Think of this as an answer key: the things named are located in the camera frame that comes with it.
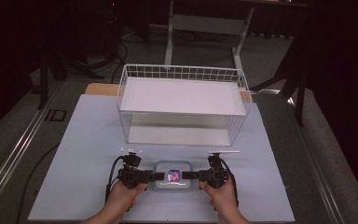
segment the white table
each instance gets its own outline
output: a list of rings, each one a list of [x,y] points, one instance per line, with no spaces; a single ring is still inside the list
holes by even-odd
[[[237,179],[240,210],[252,222],[290,222],[294,215],[257,105],[253,104],[232,147],[181,147],[127,144],[115,96],[81,95],[62,143],[29,215],[30,220],[82,220],[103,207],[105,185],[122,147],[141,149],[140,169],[158,161],[189,161],[195,171],[209,168],[208,150],[239,149],[226,154]],[[122,167],[119,162],[117,170]],[[209,197],[198,188],[188,192],[153,190],[137,197],[124,222],[217,222]]]

